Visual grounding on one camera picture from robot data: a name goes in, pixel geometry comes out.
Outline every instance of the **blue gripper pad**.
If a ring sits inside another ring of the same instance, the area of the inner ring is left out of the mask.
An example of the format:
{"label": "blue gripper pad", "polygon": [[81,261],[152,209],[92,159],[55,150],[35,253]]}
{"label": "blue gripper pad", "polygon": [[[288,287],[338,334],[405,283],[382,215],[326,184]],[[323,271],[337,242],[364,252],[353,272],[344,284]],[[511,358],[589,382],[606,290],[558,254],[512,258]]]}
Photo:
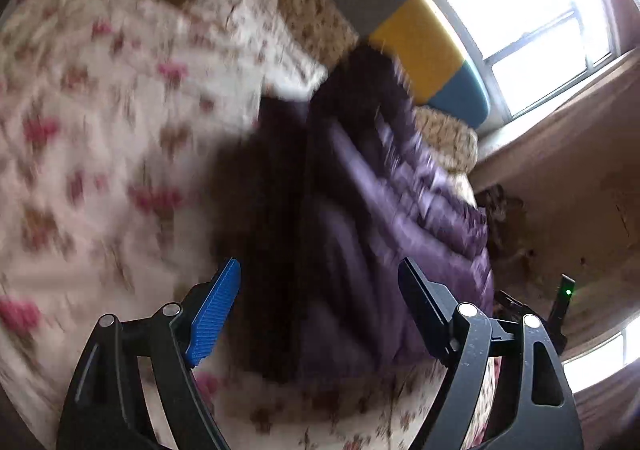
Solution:
{"label": "blue gripper pad", "polygon": [[240,263],[232,258],[220,272],[191,322],[191,340],[185,354],[191,367],[211,354],[239,289]]}

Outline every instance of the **bed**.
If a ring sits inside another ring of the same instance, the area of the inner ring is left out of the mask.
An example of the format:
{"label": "bed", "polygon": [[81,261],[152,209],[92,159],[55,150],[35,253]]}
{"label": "bed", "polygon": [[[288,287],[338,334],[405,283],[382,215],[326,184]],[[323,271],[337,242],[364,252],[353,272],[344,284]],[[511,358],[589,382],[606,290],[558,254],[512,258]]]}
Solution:
{"label": "bed", "polygon": [[[0,30],[0,383],[44,448],[96,319],[150,315],[215,273],[229,145],[261,94],[308,98],[358,36],[331,0],[13,0]],[[473,201],[473,130],[417,110]],[[249,198],[251,185],[236,189]],[[330,388],[243,370],[225,328],[196,369],[231,448],[408,448],[444,377],[434,362]],[[480,441],[490,360],[465,447]],[[175,448],[148,362],[159,442]]]}

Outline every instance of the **purple garment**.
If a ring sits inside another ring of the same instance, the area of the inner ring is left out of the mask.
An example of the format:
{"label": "purple garment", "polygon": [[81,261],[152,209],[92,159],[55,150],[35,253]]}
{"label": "purple garment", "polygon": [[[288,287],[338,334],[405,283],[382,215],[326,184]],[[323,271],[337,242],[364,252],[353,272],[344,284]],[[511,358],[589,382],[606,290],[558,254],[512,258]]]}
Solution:
{"label": "purple garment", "polygon": [[452,193],[422,144],[394,61],[358,46],[311,100],[306,133],[294,108],[264,100],[260,110],[277,194],[287,195],[271,198],[288,223],[298,217],[292,375],[330,380],[428,357],[398,288],[405,256],[490,313],[485,216]]}

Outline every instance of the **colorful headboard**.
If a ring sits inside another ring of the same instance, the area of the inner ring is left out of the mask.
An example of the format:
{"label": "colorful headboard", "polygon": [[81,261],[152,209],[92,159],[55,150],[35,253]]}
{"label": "colorful headboard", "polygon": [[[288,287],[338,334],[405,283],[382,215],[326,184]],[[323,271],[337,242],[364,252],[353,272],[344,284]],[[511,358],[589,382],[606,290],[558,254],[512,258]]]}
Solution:
{"label": "colorful headboard", "polygon": [[334,0],[361,36],[398,55],[416,104],[477,128],[489,115],[484,85],[444,15],[431,0]]}

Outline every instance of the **bright window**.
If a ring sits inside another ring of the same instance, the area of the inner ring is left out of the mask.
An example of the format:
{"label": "bright window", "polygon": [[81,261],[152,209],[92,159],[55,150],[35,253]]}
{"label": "bright window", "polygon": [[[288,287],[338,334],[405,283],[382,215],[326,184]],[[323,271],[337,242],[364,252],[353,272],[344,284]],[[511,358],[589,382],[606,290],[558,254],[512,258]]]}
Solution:
{"label": "bright window", "polygon": [[504,123],[612,57],[604,0],[436,2],[459,31]]}
{"label": "bright window", "polygon": [[595,385],[640,358],[640,317],[602,345],[564,364],[571,390]]}

